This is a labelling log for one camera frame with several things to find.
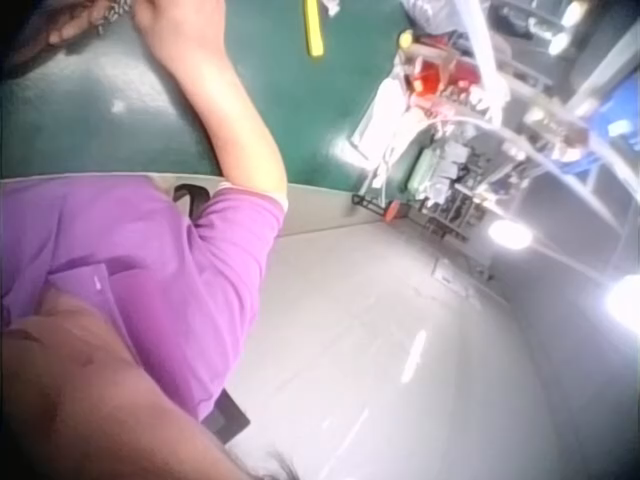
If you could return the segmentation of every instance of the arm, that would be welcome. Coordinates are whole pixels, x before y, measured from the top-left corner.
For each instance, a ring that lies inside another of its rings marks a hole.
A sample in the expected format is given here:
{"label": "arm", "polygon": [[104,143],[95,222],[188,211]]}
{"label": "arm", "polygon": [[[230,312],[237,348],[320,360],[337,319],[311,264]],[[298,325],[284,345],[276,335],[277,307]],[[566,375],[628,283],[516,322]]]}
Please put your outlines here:
{"label": "arm", "polygon": [[223,0],[138,0],[136,23],[200,116],[225,178],[286,194],[278,147],[229,61]]}

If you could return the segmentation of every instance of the dark hair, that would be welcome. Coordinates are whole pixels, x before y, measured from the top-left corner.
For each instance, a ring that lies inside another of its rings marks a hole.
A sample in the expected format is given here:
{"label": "dark hair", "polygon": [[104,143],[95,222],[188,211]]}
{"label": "dark hair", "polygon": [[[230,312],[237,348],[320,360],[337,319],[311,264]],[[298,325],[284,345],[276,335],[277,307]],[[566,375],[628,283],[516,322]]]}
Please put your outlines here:
{"label": "dark hair", "polygon": [[241,461],[239,461],[235,455],[231,454],[230,457],[238,468],[243,470],[251,480],[300,480],[300,475],[298,475],[293,464],[281,453],[271,454],[271,458],[273,458],[277,464],[276,470],[261,474],[252,472]]}

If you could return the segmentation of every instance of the pink shirt sleeve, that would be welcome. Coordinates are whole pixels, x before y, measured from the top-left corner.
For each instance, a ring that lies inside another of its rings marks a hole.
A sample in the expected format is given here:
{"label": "pink shirt sleeve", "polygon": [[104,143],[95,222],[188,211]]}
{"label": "pink shirt sleeve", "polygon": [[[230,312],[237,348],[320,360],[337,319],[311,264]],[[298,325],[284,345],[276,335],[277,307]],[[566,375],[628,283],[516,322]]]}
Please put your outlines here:
{"label": "pink shirt sleeve", "polygon": [[276,199],[239,188],[218,190],[194,225],[196,262],[216,285],[218,314],[244,337],[258,310],[267,257],[280,232],[285,209]]}

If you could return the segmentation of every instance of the hand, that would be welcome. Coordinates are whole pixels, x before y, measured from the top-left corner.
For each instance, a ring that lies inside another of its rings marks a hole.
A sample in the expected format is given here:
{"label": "hand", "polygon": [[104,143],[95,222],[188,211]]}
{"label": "hand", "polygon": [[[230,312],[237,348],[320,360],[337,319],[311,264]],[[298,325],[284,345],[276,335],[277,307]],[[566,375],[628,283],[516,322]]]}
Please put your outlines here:
{"label": "hand", "polygon": [[68,0],[49,27],[51,45],[67,42],[100,23],[109,9],[109,0]]}
{"label": "hand", "polygon": [[224,0],[135,0],[134,18],[155,57],[174,75],[226,63]]}

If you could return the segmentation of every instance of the bright light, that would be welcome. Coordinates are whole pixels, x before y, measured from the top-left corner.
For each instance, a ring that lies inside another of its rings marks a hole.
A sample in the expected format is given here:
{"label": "bright light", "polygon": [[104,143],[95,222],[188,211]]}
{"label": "bright light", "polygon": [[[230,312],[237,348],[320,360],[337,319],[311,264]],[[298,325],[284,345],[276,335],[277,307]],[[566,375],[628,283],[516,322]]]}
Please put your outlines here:
{"label": "bright light", "polygon": [[627,275],[611,289],[607,309],[618,322],[640,335],[640,275]]}
{"label": "bright light", "polygon": [[489,227],[489,236],[498,245],[509,250],[522,250],[531,245],[533,241],[531,230],[510,220],[496,220]]}
{"label": "bright light", "polygon": [[584,17],[587,11],[587,3],[581,1],[571,2],[562,16],[562,25],[567,28],[575,27]]}
{"label": "bright light", "polygon": [[578,108],[576,108],[574,113],[576,114],[576,117],[588,117],[596,108],[598,108],[599,103],[600,102],[595,98],[587,98]]}
{"label": "bright light", "polygon": [[422,356],[422,350],[424,349],[426,340],[427,332],[425,330],[420,330],[416,335],[416,338],[413,340],[413,345],[411,345],[411,350],[409,351],[409,357],[407,357],[407,362],[404,364],[402,377],[400,377],[401,383],[409,383],[413,378],[413,375],[416,373],[416,368],[418,368],[418,365],[420,364],[420,357]]}
{"label": "bright light", "polygon": [[549,55],[558,55],[569,46],[571,36],[567,32],[561,32],[551,39],[549,43]]}

